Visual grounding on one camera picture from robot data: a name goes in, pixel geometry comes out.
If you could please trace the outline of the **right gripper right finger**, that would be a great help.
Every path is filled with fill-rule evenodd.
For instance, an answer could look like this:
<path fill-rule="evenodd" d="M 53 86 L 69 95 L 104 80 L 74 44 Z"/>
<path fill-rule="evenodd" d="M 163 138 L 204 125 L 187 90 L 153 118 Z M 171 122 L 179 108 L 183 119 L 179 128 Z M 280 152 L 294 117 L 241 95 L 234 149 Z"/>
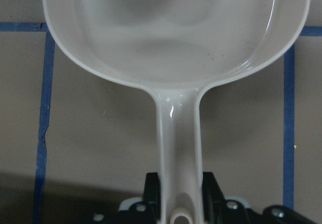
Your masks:
<path fill-rule="evenodd" d="M 224 197 L 212 172 L 203 172 L 202 199 L 205 223 L 250 223 L 244 205 Z"/>

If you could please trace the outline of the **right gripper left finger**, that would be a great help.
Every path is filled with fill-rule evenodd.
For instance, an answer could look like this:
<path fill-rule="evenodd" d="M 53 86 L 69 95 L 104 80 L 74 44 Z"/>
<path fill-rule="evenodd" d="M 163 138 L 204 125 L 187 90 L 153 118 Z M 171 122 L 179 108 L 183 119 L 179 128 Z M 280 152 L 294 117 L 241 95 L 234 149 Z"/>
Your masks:
<path fill-rule="evenodd" d="M 147 173 L 143 195 L 121 202 L 118 223 L 158 223 L 160 220 L 160 180 L 156 172 Z"/>

